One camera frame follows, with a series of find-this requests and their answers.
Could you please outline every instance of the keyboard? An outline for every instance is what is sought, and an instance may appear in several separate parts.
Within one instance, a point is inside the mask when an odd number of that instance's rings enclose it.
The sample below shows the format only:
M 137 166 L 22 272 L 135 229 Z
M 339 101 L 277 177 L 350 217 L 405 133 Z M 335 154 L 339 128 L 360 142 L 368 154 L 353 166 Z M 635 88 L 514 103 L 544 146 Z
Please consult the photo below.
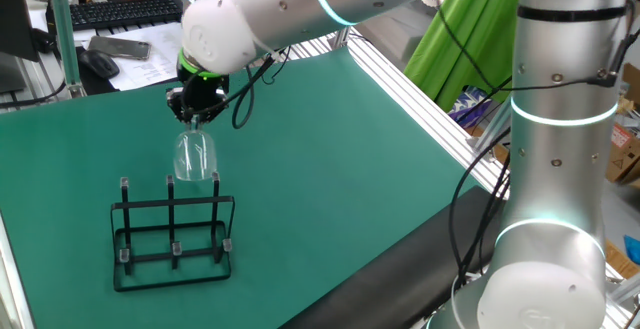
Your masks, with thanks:
M 73 30 L 104 29 L 149 23 L 180 21 L 181 0 L 126 0 L 69 6 Z M 53 12 L 47 10 L 49 26 L 55 25 Z

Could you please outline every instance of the glass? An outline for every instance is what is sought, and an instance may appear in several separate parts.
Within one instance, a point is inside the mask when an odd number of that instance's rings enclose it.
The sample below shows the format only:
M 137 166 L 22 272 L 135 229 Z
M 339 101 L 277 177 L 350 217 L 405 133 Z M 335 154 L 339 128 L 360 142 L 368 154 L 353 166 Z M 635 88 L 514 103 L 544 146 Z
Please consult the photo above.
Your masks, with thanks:
M 201 130 L 197 116 L 176 140 L 173 167 L 176 178 L 184 181 L 211 179 L 218 170 L 213 138 Z

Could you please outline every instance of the smartphone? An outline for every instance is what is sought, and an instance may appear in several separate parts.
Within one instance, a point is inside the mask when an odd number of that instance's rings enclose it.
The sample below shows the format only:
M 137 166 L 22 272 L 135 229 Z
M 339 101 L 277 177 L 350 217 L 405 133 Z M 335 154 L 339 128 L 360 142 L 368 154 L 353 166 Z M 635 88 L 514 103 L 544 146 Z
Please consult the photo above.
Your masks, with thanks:
M 112 57 L 147 60 L 151 53 L 151 44 L 135 40 L 94 36 L 91 38 L 88 50 L 97 50 Z

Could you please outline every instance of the computer monitor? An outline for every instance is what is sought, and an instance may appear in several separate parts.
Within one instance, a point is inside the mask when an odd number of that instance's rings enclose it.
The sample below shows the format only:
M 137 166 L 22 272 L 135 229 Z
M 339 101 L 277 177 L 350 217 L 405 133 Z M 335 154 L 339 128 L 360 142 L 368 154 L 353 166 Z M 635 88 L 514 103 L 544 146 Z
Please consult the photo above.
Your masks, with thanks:
M 39 61 L 31 38 L 26 0 L 0 0 L 0 52 Z
M 16 58 L 40 60 L 31 36 L 26 0 L 0 0 L 0 93 L 26 88 Z

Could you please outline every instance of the black metal rack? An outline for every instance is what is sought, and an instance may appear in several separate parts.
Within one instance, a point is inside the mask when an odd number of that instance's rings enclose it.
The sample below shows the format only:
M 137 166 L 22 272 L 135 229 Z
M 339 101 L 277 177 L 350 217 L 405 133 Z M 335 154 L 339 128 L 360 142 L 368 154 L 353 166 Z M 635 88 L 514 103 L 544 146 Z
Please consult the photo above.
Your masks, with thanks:
M 232 250 L 231 229 L 233 226 L 233 217 L 235 215 L 235 200 L 232 196 L 219 196 L 220 177 L 218 173 L 213 175 L 213 196 L 206 198 L 174 198 L 174 180 L 171 175 L 167 176 L 167 200 L 130 202 L 129 201 L 129 180 L 122 178 L 120 181 L 120 189 L 122 191 L 122 202 L 111 206 L 111 233 L 113 236 L 114 251 L 114 269 L 113 269 L 113 288 L 117 292 L 162 288 L 167 286 L 194 284 L 210 281 L 225 280 L 231 277 L 231 259 L 230 252 Z M 231 213 L 229 216 L 228 229 L 227 224 L 223 220 L 218 219 L 219 205 L 222 203 L 231 204 Z M 192 223 L 175 223 L 175 212 L 178 208 L 185 209 L 188 206 L 199 204 L 211 204 L 211 220 L 192 222 Z M 154 226 L 134 227 L 131 224 L 131 214 L 134 210 L 159 210 L 160 208 L 168 209 L 168 224 Z M 116 212 L 122 213 L 122 227 L 116 228 L 114 225 L 114 215 Z M 176 231 L 195 228 L 210 227 L 209 236 L 211 246 L 200 249 L 183 250 L 180 241 L 176 240 Z M 135 255 L 135 247 L 132 241 L 132 234 L 138 235 L 150 234 L 157 232 L 167 232 L 167 244 L 169 251 L 156 254 Z M 180 267 L 180 260 L 184 258 L 210 256 L 213 258 L 214 266 L 222 266 L 223 274 L 195 277 L 187 279 L 168 280 L 155 283 L 145 283 L 140 285 L 124 285 L 122 283 L 122 274 L 124 276 L 135 277 L 136 264 L 170 261 L 170 270 L 177 271 Z

